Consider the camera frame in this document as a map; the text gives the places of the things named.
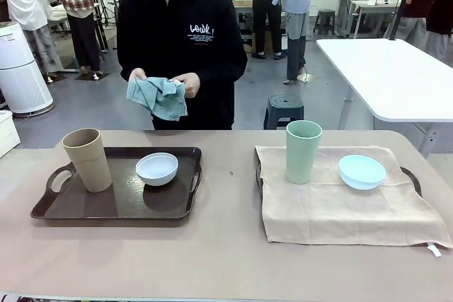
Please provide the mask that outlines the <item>person's left hand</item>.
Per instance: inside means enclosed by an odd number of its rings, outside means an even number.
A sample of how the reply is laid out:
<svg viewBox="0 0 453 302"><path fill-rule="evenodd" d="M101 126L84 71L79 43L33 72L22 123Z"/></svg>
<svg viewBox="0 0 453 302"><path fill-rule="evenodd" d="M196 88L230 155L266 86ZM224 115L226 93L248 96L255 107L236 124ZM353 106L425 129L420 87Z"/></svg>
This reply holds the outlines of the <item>person's left hand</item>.
<svg viewBox="0 0 453 302"><path fill-rule="evenodd" d="M194 98L200 89L200 78L193 72L173 77L170 81L179 81L184 84L186 98Z"/></svg>

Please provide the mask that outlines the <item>teal cloth mat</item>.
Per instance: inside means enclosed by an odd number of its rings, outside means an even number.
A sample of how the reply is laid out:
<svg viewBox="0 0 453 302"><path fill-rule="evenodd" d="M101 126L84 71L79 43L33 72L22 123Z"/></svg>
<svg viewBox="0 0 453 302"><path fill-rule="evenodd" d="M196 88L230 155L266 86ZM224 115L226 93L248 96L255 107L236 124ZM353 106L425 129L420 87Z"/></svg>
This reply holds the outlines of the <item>teal cloth mat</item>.
<svg viewBox="0 0 453 302"><path fill-rule="evenodd" d="M128 82L126 98L162 120L177 122L188 115L185 84L180 81L159 77L134 79Z"/></svg>

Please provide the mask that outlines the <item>tall green cup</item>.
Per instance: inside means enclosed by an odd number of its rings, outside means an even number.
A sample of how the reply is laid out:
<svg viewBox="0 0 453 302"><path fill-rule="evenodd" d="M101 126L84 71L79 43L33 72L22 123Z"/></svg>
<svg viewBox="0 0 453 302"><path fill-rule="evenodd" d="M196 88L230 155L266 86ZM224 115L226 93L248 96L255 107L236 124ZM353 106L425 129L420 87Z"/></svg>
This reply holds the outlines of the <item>tall green cup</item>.
<svg viewBox="0 0 453 302"><path fill-rule="evenodd" d="M309 181L322 133L320 125L308 120L286 126L286 177L290 182L301 185Z"/></svg>

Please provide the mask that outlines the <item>light blue bowl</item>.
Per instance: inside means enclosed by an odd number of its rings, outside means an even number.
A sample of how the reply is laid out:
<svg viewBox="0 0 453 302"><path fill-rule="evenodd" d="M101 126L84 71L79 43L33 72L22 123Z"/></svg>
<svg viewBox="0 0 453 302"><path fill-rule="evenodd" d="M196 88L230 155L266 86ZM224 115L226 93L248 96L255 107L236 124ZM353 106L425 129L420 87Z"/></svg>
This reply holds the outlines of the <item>light blue bowl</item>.
<svg viewBox="0 0 453 302"><path fill-rule="evenodd" d="M363 155L348 155L338 162L343 182L356 190L371 190L386 178L385 167L378 161Z"/></svg>

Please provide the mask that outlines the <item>beige cloth mat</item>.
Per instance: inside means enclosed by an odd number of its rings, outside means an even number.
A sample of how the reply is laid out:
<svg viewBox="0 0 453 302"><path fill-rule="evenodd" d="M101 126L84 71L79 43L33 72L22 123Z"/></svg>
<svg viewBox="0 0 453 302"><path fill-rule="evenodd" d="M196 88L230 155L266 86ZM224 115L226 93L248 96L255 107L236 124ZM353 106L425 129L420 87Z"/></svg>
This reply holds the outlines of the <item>beige cloth mat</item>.
<svg viewBox="0 0 453 302"><path fill-rule="evenodd" d="M415 190L393 152L378 146L322 146L310 181L286 178L284 147L257 146L262 218L268 241L303 245L411 246L453 248L446 223ZM355 190L340 176L339 161L368 156L386 170L383 183Z"/></svg>

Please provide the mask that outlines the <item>person's right forearm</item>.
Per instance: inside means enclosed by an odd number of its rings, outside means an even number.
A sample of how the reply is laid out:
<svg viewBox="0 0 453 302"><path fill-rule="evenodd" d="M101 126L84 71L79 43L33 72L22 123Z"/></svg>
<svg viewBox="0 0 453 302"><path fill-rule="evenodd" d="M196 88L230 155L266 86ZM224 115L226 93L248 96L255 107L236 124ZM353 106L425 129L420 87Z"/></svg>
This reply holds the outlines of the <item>person's right forearm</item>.
<svg viewBox="0 0 453 302"><path fill-rule="evenodd" d="M140 61L130 59L127 56L118 55L118 61L121 66L121 76L125 81L129 80L130 72L135 68L141 68Z"/></svg>

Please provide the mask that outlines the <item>person's left forearm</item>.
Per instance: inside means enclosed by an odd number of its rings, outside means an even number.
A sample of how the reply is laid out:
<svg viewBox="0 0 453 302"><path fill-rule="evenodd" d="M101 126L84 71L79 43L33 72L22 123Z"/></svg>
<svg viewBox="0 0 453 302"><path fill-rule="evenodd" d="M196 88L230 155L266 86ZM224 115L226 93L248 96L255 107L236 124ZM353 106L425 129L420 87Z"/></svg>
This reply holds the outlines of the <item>person's left forearm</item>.
<svg viewBox="0 0 453 302"><path fill-rule="evenodd" d="M213 89L216 86L230 86L239 80L247 65L247 57L229 59L210 66L203 66L195 70L200 79L201 88L204 91Z"/></svg>

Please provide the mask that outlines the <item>person in black shirt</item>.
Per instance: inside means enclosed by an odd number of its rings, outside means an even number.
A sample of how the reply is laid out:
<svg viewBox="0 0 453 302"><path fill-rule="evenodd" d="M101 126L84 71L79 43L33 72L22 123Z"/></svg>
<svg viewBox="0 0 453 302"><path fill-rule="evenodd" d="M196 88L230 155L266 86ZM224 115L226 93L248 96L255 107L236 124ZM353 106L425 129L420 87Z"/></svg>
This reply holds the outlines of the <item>person in black shirt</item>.
<svg viewBox="0 0 453 302"><path fill-rule="evenodd" d="M229 59L246 57L232 0L121 0L118 55L140 61L148 77L172 79ZM177 122L153 116L156 130L230 130L234 84L201 88L186 98Z"/></svg>

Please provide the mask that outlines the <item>white bowl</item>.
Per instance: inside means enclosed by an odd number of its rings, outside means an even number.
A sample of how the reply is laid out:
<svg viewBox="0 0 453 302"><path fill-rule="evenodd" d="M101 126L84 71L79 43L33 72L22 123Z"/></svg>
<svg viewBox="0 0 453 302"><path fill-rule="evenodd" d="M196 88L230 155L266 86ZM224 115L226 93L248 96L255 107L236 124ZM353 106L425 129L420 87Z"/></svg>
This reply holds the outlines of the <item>white bowl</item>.
<svg viewBox="0 0 453 302"><path fill-rule="evenodd" d="M166 185L174 179L178 159L170 153L152 153L136 164L136 174L146 184L154 187Z"/></svg>

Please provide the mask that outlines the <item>tall beige cup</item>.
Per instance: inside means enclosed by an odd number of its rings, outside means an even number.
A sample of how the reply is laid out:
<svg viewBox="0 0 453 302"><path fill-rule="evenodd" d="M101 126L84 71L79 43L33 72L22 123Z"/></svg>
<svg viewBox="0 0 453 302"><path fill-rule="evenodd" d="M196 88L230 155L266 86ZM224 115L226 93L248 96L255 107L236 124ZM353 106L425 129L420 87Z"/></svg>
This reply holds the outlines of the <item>tall beige cup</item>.
<svg viewBox="0 0 453 302"><path fill-rule="evenodd" d="M113 180L99 130L79 129L67 134L62 145L89 192L108 189Z"/></svg>

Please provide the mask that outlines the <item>black mountain print shirt person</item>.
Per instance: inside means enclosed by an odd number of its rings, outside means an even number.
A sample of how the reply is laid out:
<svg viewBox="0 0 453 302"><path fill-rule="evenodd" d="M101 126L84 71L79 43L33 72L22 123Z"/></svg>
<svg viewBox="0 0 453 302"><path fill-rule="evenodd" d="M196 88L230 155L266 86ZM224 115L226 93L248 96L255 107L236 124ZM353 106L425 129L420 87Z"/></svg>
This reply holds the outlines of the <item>black mountain print shirt person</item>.
<svg viewBox="0 0 453 302"><path fill-rule="evenodd" d="M283 58L281 35L281 5L273 5L273 0L252 0L253 30L255 34L255 52L252 57L265 59L265 28L269 22L274 60Z"/></svg>

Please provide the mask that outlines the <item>light blue shirt figure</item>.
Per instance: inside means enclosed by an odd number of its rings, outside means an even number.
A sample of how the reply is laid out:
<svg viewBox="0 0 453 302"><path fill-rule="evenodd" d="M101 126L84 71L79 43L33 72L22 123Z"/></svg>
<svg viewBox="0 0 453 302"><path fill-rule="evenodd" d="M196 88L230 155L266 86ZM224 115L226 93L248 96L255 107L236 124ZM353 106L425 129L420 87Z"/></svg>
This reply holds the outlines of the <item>light blue shirt figure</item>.
<svg viewBox="0 0 453 302"><path fill-rule="evenodd" d="M285 85L298 80L305 68L306 37L309 31L309 9L311 0L273 0L272 5L280 4L286 13L287 34L287 78Z"/></svg>

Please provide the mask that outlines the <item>white box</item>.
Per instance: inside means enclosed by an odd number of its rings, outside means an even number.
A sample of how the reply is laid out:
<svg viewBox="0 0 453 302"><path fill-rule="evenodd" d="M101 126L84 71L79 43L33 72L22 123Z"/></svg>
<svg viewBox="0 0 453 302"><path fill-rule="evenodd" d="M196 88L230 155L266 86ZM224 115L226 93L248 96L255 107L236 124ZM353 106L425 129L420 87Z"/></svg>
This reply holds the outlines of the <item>white box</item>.
<svg viewBox="0 0 453 302"><path fill-rule="evenodd" d="M11 111L0 110L0 158L20 144Z"/></svg>

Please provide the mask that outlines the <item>small black background stool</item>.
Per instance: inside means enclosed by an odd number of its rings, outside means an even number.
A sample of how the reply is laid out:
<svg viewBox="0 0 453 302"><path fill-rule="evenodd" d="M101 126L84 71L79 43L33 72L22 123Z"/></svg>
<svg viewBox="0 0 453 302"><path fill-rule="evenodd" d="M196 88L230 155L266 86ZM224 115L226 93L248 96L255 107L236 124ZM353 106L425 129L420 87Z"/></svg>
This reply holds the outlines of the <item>small black background stool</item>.
<svg viewBox="0 0 453 302"><path fill-rule="evenodd" d="M321 35L335 34L336 12L330 9L318 10L313 33Z"/></svg>

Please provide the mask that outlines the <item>dark red skirt figure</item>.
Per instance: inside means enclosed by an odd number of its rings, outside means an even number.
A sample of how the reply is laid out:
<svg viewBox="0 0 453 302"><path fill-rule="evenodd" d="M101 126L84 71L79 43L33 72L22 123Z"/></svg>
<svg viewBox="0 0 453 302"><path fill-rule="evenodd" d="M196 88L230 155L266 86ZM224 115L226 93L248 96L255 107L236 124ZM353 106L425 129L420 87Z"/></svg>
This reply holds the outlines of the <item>dark red skirt figure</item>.
<svg viewBox="0 0 453 302"><path fill-rule="evenodd" d="M396 38L424 50L428 33L426 18L435 0L406 0L403 7Z"/></svg>

